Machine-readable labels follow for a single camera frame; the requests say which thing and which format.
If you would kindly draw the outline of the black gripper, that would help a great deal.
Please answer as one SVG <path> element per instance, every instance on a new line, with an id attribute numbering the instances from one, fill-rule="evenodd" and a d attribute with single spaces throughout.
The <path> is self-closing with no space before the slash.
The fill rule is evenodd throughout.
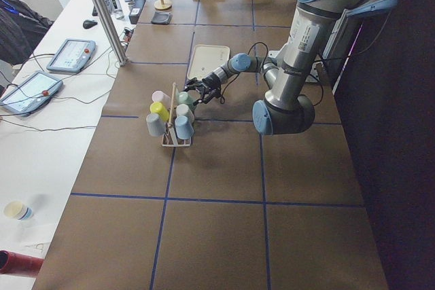
<path id="1" fill-rule="evenodd" d="M 193 91 L 201 93 L 201 97 L 193 102 L 193 105 L 207 104 L 213 98 L 221 97 L 222 83 L 215 73 L 210 73 L 202 80 L 197 78 L 189 79 L 186 82 L 184 91 Z"/>

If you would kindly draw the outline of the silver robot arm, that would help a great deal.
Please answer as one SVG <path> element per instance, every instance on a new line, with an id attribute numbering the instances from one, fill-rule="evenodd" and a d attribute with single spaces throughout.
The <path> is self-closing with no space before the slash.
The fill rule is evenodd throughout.
<path id="1" fill-rule="evenodd" d="M 398 0 L 297 0 L 288 41 L 277 60 L 237 54 L 202 80 L 189 80 L 184 90 L 199 93 L 196 104 L 208 103 L 222 95 L 222 85 L 231 76 L 262 73 L 269 89 L 253 105 L 256 130 L 263 135 L 304 132 L 312 125 L 315 110 L 300 91 L 334 23 L 344 11 L 349 16 L 372 16 L 397 3 Z"/>

